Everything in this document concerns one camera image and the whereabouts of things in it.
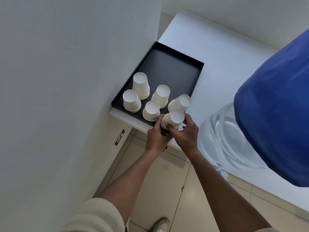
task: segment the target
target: tile floor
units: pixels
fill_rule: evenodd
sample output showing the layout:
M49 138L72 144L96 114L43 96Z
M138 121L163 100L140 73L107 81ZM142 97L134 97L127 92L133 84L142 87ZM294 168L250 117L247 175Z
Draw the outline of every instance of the tile floor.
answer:
M96 195L143 153L146 139L146 134L132 129ZM281 232L309 231L309 213L232 175L228 182ZM171 232L219 231L194 168L183 152L171 147L160 154L146 175L129 231L146 232L161 217L169 218Z

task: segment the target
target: black tray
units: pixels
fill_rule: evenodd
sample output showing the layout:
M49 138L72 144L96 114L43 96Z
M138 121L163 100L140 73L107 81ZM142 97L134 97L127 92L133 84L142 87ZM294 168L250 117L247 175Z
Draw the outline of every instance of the black tray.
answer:
M114 98L112 106L154 126L155 122L144 120L142 113L146 103L151 100L157 87L159 85L167 85L170 88L171 93L168 98L168 104L182 94L187 94L191 97L203 66L204 63L166 45L155 42ZM150 93L148 98L141 100L141 109L137 113L131 113L123 107L122 94L128 89L132 89L133 76L137 72L143 72L147 75ZM168 104L160 109L161 114L168 113Z

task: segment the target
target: sleeve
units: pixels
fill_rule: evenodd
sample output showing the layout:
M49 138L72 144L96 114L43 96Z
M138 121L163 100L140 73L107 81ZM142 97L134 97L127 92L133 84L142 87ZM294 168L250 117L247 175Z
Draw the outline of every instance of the sleeve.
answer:
M280 231L274 228L265 228L265 229L257 230L256 232L280 232Z
M124 232L125 225L117 208L109 201L86 201L62 232Z

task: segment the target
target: blue cloth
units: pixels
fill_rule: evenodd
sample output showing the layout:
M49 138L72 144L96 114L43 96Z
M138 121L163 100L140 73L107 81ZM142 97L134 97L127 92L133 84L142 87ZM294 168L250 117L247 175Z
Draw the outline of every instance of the blue cloth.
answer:
M236 122L267 166L309 187L309 29L238 89Z

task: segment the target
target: upside-down cup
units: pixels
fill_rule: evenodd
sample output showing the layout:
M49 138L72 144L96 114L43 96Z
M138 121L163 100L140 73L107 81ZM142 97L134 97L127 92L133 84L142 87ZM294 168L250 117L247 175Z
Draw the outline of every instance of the upside-down cup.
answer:
M178 98L175 98L168 104L168 111L179 109L185 111L191 105L191 97L189 95L183 94Z
M148 79L145 73L138 72L133 76L133 88L140 100L144 100L149 96Z
M175 129L178 129L179 125L184 121L184 113L179 110L175 109L172 110L170 113L167 113L161 122L161 128L166 129L165 123L171 124Z
M149 101L146 103L143 110L143 117L145 120L154 122L160 115L160 105L156 101Z
M129 112L135 113L141 109L141 100L138 98L137 93L132 90L126 90L123 95L123 106Z
M160 105L160 109L164 108L168 103L170 88L167 85L159 85L152 95L151 100L156 101Z

